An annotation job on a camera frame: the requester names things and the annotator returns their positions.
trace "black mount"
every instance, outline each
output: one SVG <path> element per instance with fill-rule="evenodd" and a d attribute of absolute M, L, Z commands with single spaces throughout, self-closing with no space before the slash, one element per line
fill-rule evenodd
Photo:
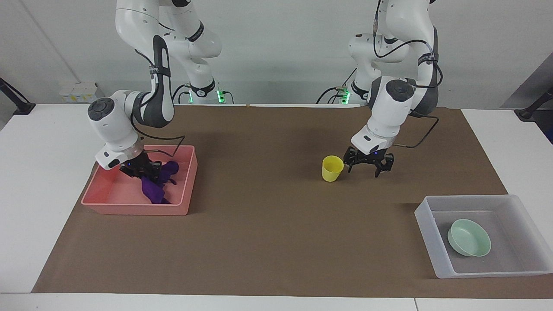
<path fill-rule="evenodd" d="M 142 151 L 136 158 L 121 164 L 119 170 L 130 177 L 138 179 L 146 176 L 149 180 L 157 183 L 159 172 L 161 171 L 161 161 L 150 161 L 148 154 Z"/>
<path fill-rule="evenodd" d="M 344 164 L 349 166 L 347 172 L 351 172 L 353 166 L 357 164 L 372 164 L 377 167 L 374 177 L 378 178 L 381 172 L 391 171 L 394 165 L 394 155 L 391 153 L 386 154 L 386 151 L 387 149 L 381 149 L 367 155 L 353 147 L 349 147 L 344 155 Z"/>
<path fill-rule="evenodd" d="M 541 97 L 532 103 L 530 107 L 522 110 L 515 110 L 515 114 L 523 122 L 536 122 L 532 115 L 536 112 L 536 110 L 538 110 L 538 108 L 550 100 L 553 100 L 553 87 L 548 89 L 545 94 L 541 95 Z"/>
<path fill-rule="evenodd" d="M 33 102 L 22 101 L 2 78 L 0 78 L 0 91 L 17 106 L 17 110 L 13 113 L 14 116 L 28 115 L 36 106 Z"/>

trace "pink plastic bin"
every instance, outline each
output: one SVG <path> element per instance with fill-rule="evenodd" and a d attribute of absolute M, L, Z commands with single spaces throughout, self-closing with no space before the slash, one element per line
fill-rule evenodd
<path fill-rule="evenodd" d="M 144 149 L 172 154 L 175 147 L 146 145 Z M 198 167 L 194 146 L 180 146 L 173 158 L 162 153 L 149 153 L 148 156 L 152 161 L 173 160 L 179 164 L 179 172 L 172 176 L 177 184 L 166 183 L 163 188 L 171 204 L 152 204 L 142 193 L 140 179 L 131 178 L 118 169 L 101 167 L 94 172 L 81 203 L 104 215 L 186 215 Z"/>

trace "yellow plastic cup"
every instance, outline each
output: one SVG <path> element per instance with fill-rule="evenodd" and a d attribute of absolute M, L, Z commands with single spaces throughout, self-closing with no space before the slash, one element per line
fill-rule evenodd
<path fill-rule="evenodd" d="M 322 161 L 322 178 L 329 182 L 335 182 L 344 169 L 344 162 L 341 158 L 329 155 Z"/>

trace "clear plastic bin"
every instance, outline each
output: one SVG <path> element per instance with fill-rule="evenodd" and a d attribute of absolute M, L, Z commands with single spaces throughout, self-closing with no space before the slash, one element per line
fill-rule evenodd
<path fill-rule="evenodd" d="M 438 278 L 553 273 L 553 253 L 516 195 L 427 196 L 415 217 Z M 480 224 L 492 240 L 484 257 L 465 257 L 447 240 L 457 219 Z"/>

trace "brown paper mat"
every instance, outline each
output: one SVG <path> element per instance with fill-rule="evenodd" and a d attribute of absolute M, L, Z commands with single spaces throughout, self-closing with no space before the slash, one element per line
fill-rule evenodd
<path fill-rule="evenodd" d="M 240 296 L 553 298 L 553 275 L 440 280 L 414 210 L 426 195 L 505 194 L 459 110 L 391 173 L 322 181 L 369 109 L 178 107 L 198 172 L 184 217 L 103 216 L 77 203 L 34 289 Z M 409 118 L 398 143 L 432 120 Z"/>

